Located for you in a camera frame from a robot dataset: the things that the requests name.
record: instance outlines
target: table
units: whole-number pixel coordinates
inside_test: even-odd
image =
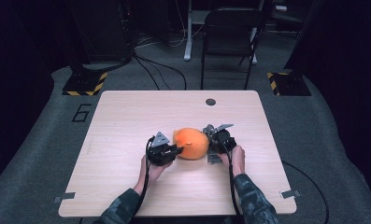
[[[215,105],[207,105],[214,99]],[[104,91],[93,115],[62,200],[62,217],[98,217],[138,179],[149,138],[162,132],[208,124],[227,130],[246,150],[246,172],[280,214],[295,212],[278,150],[256,91]],[[234,215],[229,172],[207,156],[177,158],[147,190],[138,217]]]
[[[264,0],[260,0],[258,9],[262,10],[263,6],[264,6]],[[192,0],[188,0],[188,35],[187,35],[185,54],[184,54],[184,60],[186,62],[191,60],[191,55],[192,55],[192,43],[193,43],[192,25],[193,24],[199,24],[199,25],[204,24],[205,18],[208,15],[208,13],[209,11],[206,11],[206,10],[193,10]],[[250,39],[254,38],[255,33],[256,33],[256,29],[254,28],[250,35]],[[252,64],[256,64],[256,63],[257,63],[257,57],[254,54]]]

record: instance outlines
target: orange ball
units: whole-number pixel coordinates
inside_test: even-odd
[[[177,147],[184,147],[182,153],[178,155],[188,160],[200,159],[206,155],[208,150],[207,136],[194,128],[175,130],[173,142]]]

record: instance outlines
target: chair leg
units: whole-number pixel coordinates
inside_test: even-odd
[[[203,89],[203,80],[205,78],[205,54],[202,53],[202,78],[200,80],[200,90]]]
[[[249,79],[250,79],[250,74],[251,74],[251,67],[252,67],[252,61],[254,60],[254,54],[251,55],[250,61],[249,61],[249,71],[247,72],[247,77],[246,77],[246,84],[244,85],[244,90],[247,89],[247,86],[249,85]]]
[[[246,56],[243,56],[243,58],[241,58],[240,63],[238,63],[239,66],[243,63],[243,61],[244,61],[245,58],[246,58]]]

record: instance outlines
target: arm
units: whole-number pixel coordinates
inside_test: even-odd
[[[246,223],[279,223],[275,207],[246,174],[234,181]]]
[[[222,162],[229,166],[226,154],[220,155]],[[265,198],[261,190],[245,173],[246,154],[241,146],[232,150],[234,182],[246,223],[278,223],[275,207]]]
[[[126,190],[121,196],[115,199],[109,208],[106,209],[93,224],[122,224],[130,222],[144,188],[145,174],[147,172],[145,160],[146,158],[144,156],[141,160],[141,169],[136,185],[132,189]],[[164,166],[155,166],[153,164],[150,166],[148,188],[156,183],[164,169],[169,167],[172,163],[173,162],[170,162]]]

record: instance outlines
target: wrist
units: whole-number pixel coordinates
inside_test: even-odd
[[[138,181],[136,185],[133,187],[133,190],[141,196],[142,190],[144,189],[144,181]]]
[[[244,172],[240,168],[234,167],[233,168],[233,174],[234,174],[234,177],[236,177],[237,175],[244,174]]]

